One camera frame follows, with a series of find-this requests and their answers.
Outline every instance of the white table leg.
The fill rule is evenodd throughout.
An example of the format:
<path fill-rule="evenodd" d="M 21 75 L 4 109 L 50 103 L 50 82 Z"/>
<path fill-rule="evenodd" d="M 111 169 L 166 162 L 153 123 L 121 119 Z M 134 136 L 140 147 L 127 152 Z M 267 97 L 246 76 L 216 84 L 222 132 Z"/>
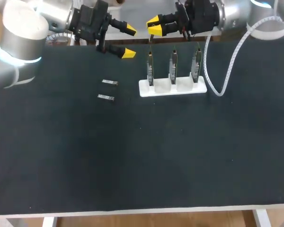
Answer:
<path fill-rule="evenodd" d="M 48 217 L 43 219 L 42 227 L 56 227 L 57 217 Z"/>
<path fill-rule="evenodd" d="M 0 218 L 0 227 L 27 227 L 21 218 Z"/>
<path fill-rule="evenodd" d="M 271 227 L 266 209 L 253 210 L 257 227 Z"/>

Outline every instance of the wooden floor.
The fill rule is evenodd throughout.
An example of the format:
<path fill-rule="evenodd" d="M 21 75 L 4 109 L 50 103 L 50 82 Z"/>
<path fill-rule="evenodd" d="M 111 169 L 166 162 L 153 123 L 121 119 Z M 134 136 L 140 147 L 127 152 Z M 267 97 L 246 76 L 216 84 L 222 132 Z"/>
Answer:
<path fill-rule="evenodd" d="M 267 212 L 272 227 L 284 227 L 284 210 Z M 25 222 L 28 227 L 42 227 L 43 218 L 26 218 Z M 256 223 L 247 210 L 65 217 L 58 218 L 57 227 L 256 227 Z"/>

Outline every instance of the black tabletop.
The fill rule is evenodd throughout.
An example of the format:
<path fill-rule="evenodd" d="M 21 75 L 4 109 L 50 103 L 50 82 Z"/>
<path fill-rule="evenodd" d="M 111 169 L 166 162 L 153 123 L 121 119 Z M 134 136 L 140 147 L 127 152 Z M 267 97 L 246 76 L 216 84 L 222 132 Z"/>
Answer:
<path fill-rule="evenodd" d="M 216 87 L 236 44 L 210 43 Z M 188 76 L 195 45 L 153 45 L 155 78 L 174 47 Z M 48 47 L 31 83 L 0 91 L 0 214 L 284 203 L 284 40 L 247 41 L 222 98 L 140 97 L 150 46 L 128 47 Z"/>

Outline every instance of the white table edge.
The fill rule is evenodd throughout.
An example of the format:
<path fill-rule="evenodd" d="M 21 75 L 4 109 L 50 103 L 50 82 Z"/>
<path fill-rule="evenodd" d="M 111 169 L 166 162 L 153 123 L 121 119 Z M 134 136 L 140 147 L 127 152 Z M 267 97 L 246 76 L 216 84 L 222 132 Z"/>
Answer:
<path fill-rule="evenodd" d="M 41 214 L 41 213 L 40 214 L 13 214 L 13 215 L 0 215 L 0 218 L 45 218 L 45 217 L 73 217 L 73 216 L 95 216 L 95 215 L 149 214 L 149 213 L 180 213 L 180 212 L 258 210 L 258 209 L 284 209 L 284 204 L 243 205 L 243 206 L 224 206 L 224 207 L 158 208 L 158 209 L 86 211 L 86 212 L 67 212 L 67 213 L 44 213 L 44 214 Z"/>

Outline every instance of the white holder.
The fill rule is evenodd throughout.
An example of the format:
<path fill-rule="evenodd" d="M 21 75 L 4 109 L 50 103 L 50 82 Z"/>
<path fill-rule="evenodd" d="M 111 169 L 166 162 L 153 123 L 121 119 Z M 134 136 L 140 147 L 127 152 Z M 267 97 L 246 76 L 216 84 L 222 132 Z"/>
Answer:
<path fill-rule="evenodd" d="M 150 86 L 147 79 L 140 80 L 140 96 L 172 96 L 207 92 L 204 78 L 202 76 L 199 76 L 198 83 L 194 83 L 191 72 L 189 74 L 189 77 L 177 77 L 176 84 L 171 84 L 169 77 L 154 79 L 153 84 L 154 86 Z"/>

